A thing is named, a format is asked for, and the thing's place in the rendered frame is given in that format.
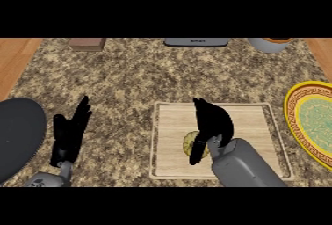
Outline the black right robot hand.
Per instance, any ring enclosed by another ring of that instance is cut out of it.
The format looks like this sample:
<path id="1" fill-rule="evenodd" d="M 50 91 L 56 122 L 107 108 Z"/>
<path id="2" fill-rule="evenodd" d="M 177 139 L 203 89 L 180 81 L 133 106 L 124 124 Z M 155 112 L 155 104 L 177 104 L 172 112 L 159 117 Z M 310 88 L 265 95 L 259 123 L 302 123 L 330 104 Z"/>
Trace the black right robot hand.
<path id="1" fill-rule="evenodd" d="M 189 164 L 200 162 L 208 140 L 221 135 L 218 147 L 223 148 L 233 136 L 233 123 L 227 111 L 203 98 L 193 99 L 197 119 L 197 136 L 193 141 Z"/>

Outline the grey pot with orange rim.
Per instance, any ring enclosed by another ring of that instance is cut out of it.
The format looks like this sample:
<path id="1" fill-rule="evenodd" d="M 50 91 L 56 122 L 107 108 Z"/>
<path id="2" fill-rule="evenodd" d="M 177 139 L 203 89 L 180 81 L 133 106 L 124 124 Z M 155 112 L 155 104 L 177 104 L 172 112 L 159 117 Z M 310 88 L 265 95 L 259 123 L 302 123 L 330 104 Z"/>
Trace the grey pot with orange rim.
<path id="1" fill-rule="evenodd" d="M 252 46 L 264 53 L 277 53 L 283 51 L 292 38 L 249 38 Z"/>

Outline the pale wooden tray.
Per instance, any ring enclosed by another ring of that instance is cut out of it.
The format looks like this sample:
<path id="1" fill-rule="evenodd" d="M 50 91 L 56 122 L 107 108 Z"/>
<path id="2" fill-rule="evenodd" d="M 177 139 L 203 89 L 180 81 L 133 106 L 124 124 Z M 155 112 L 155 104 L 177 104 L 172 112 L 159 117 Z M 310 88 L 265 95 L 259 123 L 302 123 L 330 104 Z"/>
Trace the pale wooden tray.
<path id="1" fill-rule="evenodd" d="M 233 137 L 249 142 L 282 180 L 293 181 L 293 170 L 270 104 L 215 103 L 215 105 L 230 115 L 234 126 Z M 209 156 L 203 157 L 196 166 L 189 165 L 183 143 L 184 137 L 193 131 L 197 131 L 193 104 L 156 102 L 149 169 L 152 179 L 217 179 L 211 172 Z"/>

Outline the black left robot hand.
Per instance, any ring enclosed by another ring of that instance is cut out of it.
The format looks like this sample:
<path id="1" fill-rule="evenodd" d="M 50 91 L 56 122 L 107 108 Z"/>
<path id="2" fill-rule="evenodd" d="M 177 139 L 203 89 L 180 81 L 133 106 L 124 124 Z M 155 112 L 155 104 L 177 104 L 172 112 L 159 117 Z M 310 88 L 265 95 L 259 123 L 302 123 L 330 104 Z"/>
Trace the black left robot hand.
<path id="1" fill-rule="evenodd" d="M 82 134 L 91 116 L 88 97 L 84 96 L 76 106 L 72 118 L 68 120 L 62 114 L 53 116 L 54 143 L 48 164 L 59 167 L 63 162 L 74 163 L 79 154 Z"/>

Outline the grey flat appliance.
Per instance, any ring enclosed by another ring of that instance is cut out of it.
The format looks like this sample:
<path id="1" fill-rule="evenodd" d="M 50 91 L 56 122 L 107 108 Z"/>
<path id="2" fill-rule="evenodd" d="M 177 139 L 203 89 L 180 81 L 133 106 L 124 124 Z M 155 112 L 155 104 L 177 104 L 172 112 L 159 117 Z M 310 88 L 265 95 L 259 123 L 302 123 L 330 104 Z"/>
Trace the grey flat appliance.
<path id="1" fill-rule="evenodd" d="M 228 38 L 165 38 L 168 47 L 226 47 Z"/>

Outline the yellow-green squash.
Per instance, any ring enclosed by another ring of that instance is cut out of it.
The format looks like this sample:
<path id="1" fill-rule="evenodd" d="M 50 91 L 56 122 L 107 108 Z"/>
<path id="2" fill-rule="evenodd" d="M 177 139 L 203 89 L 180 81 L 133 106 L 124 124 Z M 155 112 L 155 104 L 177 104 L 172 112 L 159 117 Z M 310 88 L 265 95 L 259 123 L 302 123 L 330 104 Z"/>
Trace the yellow-green squash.
<path id="1" fill-rule="evenodd" d="M 187 156 L 190 156 L 192 152 L 192 147 L 193 147 L 193 142 L 197 136 L 197 131 L 192 131 L 186 134 L 184 136 L 184 141 L 183 141 L 183 151 Z"/>

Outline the dark grey round object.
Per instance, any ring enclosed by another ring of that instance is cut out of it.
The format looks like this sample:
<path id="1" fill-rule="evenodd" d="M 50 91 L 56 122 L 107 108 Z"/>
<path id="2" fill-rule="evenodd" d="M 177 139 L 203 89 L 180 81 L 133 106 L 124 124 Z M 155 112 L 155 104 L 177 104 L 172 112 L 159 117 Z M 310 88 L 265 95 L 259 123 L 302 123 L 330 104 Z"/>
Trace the dark grey round object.
<path id="1" fill-rule="evenodd" d="M 12 98 L 0 102 L 0 184 L 31 161 L 46 130 L 46 113 L 32 99 Z"/>

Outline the yellow patterned plate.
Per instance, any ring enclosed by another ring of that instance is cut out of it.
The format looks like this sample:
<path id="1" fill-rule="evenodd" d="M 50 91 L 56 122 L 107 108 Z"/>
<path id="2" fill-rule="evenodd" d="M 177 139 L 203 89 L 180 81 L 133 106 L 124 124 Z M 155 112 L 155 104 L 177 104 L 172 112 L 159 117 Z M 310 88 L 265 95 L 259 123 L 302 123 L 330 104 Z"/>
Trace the yellow patterned plate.
<path id="1" fill-rule="evenodd" d="M 332 83 L 298 83 L 285 95 L 283 116 L 305 153 L 332 170 Z"/>

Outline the brown wooden block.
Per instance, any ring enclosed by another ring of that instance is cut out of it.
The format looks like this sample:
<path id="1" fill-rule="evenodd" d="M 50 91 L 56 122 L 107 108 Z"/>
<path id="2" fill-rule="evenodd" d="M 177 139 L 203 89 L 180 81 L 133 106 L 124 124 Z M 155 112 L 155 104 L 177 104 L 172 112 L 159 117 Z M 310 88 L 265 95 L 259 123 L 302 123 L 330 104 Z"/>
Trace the brown wooden block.
<path id="1" fill-rule="evenodd" d="M 69 46 L 74 51 L 102 51 L 105 38 L 71 38 Z"/>

